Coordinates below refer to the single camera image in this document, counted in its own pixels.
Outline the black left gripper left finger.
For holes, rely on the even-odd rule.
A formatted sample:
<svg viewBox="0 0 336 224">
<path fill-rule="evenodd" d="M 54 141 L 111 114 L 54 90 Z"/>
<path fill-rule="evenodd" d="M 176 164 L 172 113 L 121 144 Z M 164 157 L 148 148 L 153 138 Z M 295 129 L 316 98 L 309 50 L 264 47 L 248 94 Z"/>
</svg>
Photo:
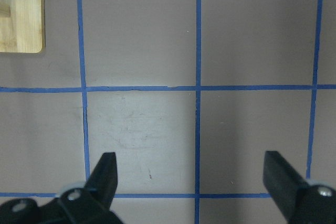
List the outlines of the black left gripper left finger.
<svg viewBox="0 0 336 224">
<path fill-rule="evenodd" d="M 103 153 L 83 187 L 42 206 L 32 198 L 9 200 L 1 204 L 1 223 L 122 223 L 110 210 L 117 186 L 116 155 Z"/>
</svg>

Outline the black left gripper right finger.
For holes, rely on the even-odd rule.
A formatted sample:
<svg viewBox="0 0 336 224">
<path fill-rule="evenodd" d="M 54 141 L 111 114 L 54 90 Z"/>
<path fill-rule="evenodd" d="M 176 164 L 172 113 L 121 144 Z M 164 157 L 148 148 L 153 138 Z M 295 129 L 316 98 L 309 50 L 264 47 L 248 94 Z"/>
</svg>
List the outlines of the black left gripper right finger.
<svg viewBox="0 0 336 224">
<path fill-rule="evenodd" d="M 287 223 L 335 223 L 335 189 L 304 179 L 277 151 L 265 152 L 263 183 Z"/>
</svg>

